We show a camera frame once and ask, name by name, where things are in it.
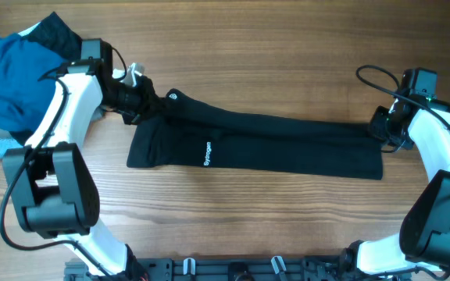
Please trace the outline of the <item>black sports shirt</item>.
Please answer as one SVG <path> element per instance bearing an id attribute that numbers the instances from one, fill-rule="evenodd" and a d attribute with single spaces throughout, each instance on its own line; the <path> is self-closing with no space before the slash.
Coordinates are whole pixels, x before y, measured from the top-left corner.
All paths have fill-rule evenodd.
<path id="1" fill-rule="evenodd" d="M 137 89 L 156 113 L 137 125 L 127 167 L 186 165 L 255 169 L 381 180 L 381 146 L 364 123 L 333 123 L 231 112 L 173 88 L 155 94 L 139 77 Z"/>

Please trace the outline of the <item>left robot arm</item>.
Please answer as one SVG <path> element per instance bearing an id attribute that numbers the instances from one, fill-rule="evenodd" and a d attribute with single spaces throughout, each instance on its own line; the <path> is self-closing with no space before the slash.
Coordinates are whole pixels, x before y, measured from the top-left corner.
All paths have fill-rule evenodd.
<path id="1" fill-rule="evenodd" d="M 119 113 L 128 125 L 165 108 L 142 71 L 113 75 L 116 52 L 101 39 L 88 39 L 78 60 L 41 75 L 55 83 L 54 97 L 25 145 L 3 157 L 8 187 L 0 206 L 0 235 L 20 251 L 65 245 L 96 280 L 147 280 L 132 250 L 99 218 L 98 189 L 80 153 L 97 108 Z"/>

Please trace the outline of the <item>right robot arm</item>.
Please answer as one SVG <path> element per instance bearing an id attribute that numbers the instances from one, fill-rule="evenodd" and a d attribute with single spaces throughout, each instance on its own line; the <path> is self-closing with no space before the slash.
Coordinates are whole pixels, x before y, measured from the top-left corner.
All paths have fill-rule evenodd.
<path id="1" fill-rule="evenodd" d="M 418 149 L 428 184 L 399 233 L 345 249 L 339 262 L 345 279 L 404 279 L 418 272 L 450 277 L 450 103 L 438 100 L 437 79 L 433 70 L 405 70 L 388 92 L 393 105 L 378 107 L 370 121 L 371 135 L 390 152 Z"/>

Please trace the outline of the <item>black folded garment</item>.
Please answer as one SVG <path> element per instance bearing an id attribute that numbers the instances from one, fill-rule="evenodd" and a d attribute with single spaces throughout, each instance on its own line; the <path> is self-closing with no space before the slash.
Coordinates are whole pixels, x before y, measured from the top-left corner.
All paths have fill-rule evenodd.
<path id="1" fill-rule="evenodd" d="M 58 67 L 80 58 L 82 39 L 56 14 L 44 18 L 30 33 L 11 36 L 7 70 L 11 136 L 22 146 L 38 130 L 56 91 Z"/>

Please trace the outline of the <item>left white rail clip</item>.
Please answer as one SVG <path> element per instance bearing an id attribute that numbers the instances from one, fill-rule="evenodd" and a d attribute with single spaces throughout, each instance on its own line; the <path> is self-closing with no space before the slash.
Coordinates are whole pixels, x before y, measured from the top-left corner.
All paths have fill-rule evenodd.
<path id="1" fill-rule="evenodd" d="M 196 261 L 193 258 L 185 258 L 183 261 L 183 275 L 195 276 L 196 275 Z"/>

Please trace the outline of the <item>white rail clip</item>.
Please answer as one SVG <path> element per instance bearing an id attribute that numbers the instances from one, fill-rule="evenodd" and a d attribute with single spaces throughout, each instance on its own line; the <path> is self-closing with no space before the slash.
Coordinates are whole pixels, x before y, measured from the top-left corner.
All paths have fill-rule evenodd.
<path id="1" fill-rule="evenodd" d="M 270 262 L 276 275 L 284 275 L 287 271 L 284 259 L 280 255 L 273 256 Z"/>
<path id="2" fill-rule="evenodd" d="M 183 275 L 195 276 L 196 275 L 196 261 L 193 258 L 185 258 L 183 261 Z"/>

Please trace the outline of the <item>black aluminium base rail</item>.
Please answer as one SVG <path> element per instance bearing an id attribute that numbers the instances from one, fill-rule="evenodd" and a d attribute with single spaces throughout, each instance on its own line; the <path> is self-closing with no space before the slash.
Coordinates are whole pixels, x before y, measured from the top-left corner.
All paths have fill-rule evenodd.
<path id="1" fill-rule="evenodd" d="M 410 273 L 394 276 L 370 276 L 356 269 L 344 270 L 336 256 L 283 258 L 287 271 L 276 275 L 269 259 L 205 259 L 196 261 L 196 275 L 183 275 L 183 261 L 170 258 L 139 259 L 143 273 L 135 280 L 154 281 L 330 281 L 330 280 L 410 280 Z"/>

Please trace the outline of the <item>right white rail clip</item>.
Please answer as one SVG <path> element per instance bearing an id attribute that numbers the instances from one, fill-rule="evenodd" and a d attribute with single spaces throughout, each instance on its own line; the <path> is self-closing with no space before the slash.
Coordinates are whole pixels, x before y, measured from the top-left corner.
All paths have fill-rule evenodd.
<path id="1" fill-rule="evenodd" d="M 280 255 L 273 256 L 270 262 L 276 275 L 284 275 L 287 271 L 284 259 Z"/>

